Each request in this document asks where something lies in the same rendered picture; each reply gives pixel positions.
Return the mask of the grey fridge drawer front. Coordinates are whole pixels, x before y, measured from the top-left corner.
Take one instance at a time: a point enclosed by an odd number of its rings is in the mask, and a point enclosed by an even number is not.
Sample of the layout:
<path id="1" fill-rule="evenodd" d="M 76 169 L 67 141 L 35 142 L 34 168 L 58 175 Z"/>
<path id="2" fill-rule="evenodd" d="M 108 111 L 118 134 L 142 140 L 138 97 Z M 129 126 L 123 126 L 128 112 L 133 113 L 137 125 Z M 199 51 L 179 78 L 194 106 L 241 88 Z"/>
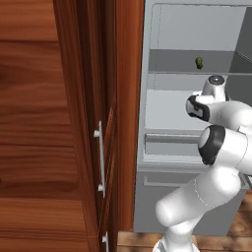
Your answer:
<path id="1" fill-rule="evenodd" d="M 138 171 L 134 228 L 135 232 L 164 233 L 169 225 L 199 217 L 205 209 L 200 198 L 215 197 L 213 189 L 200 185 L 199 195 L 194 181 L 201 173 Z M 248 187 L 244 180 L 237 195 L 226 204 L 206 212 L 193 230 L 194 235 L 226 236 Z"/>

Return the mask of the open grey fridge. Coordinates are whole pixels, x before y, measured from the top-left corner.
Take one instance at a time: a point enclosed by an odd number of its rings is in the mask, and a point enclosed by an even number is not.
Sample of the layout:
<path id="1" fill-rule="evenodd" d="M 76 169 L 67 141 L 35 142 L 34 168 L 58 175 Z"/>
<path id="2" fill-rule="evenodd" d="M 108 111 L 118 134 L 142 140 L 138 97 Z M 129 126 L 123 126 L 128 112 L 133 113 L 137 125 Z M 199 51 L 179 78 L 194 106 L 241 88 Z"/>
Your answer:
<path id="1" fill-rule="evenodd" d="M 207 124 L 185 103 L 212 75 L 252 106 L 252 0 L 146 0 L 136 177 L 207 171 L 197 148 Z"/>

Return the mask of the wooden cabinet door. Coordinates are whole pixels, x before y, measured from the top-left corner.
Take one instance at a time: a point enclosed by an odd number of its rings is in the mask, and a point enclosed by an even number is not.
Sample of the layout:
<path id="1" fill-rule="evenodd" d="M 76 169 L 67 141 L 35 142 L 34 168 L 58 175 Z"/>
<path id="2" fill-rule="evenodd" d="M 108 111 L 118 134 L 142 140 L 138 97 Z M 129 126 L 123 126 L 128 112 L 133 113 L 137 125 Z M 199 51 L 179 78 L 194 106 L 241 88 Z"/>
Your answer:
<path id="1" fill-rule="evenodd" d="M 108 225 L 116 212 L 110 205 L 116 164 L 115 0 L 53 0 L 64 85 L 71 120 L 89 252 L 116 249 Z M 101 182 L 99 142 L 102 124 L 105 197 Z"/>

